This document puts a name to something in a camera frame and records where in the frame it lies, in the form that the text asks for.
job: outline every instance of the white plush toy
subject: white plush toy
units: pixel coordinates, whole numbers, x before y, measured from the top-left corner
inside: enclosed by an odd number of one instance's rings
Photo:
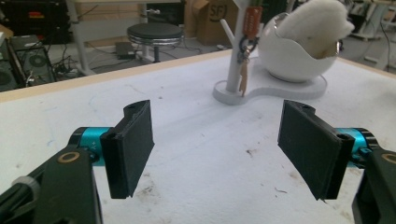
[[[310,0],[295,9],[276,28],[279,37],[292,39],[315,59],[321,59],[336,41],[349,35],[354,26],[347,9],[337,0]]]

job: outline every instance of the white stand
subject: white stand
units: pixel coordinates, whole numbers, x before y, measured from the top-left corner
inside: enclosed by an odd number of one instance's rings
[[[259,58],[252,59],[248,70],[248,83],[245,96],[239,91],[227,91],[228,81],[219,81],[213,96],[226,105],[242,105],[259,95],[272,95],[291,100],[311,100],[319,98],[327,88],[327,81],[319,76],[301,83],[287,82],[273,77],[262,66]]]
[[[239,41],[243,37],[245,12],[249,5],[246,0],[233,0],[239,7],[236,20],[235,36],[231,33],[226,21],[221,21],[233,52],[228,71],[228,79],[216,83],[213,96],[226,105],[242,105],[258,95],[274,95],[282,98],[304,100],[318,98],[326,91],[327,82],[323,77],[316,77],[304,83],[291,83],[271,76],[262,66],[260,60],[250,60],[248,64],[247,91],[245,96],[239,92],[241,63],[238,63]]]

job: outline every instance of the electronic equipment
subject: electronic equipment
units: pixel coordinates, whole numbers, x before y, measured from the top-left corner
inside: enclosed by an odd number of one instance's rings
[[[131,42],[116,42],[116,52],[119,60],[132,60],[136,57]]]
[[[50,59],[46,49],[36,35],[13,36],[10,50],[21,65],[21,76],[27,86],[37,86],[54,82]]]
[[[37,35],[44,44],[70,41],[65,0],[2,0],[1,22],[14,35]]]
[[[0,91],[12,91],[18,88],[12,65],[9,61],[8,45],[4,33],[0,34]]]

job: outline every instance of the black stool seat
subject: black stool seat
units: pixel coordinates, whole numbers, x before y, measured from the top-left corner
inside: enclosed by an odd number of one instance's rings
[[[139,23],[128,28],[129,40],[136,44],[162,46],[179,43],[183,31],[167,23]]]

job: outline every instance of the chair leg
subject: chair leg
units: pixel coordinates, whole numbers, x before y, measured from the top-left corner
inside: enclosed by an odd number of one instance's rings
[[[160,63],[160,48],[154,47],[154,62],[153,63]]]

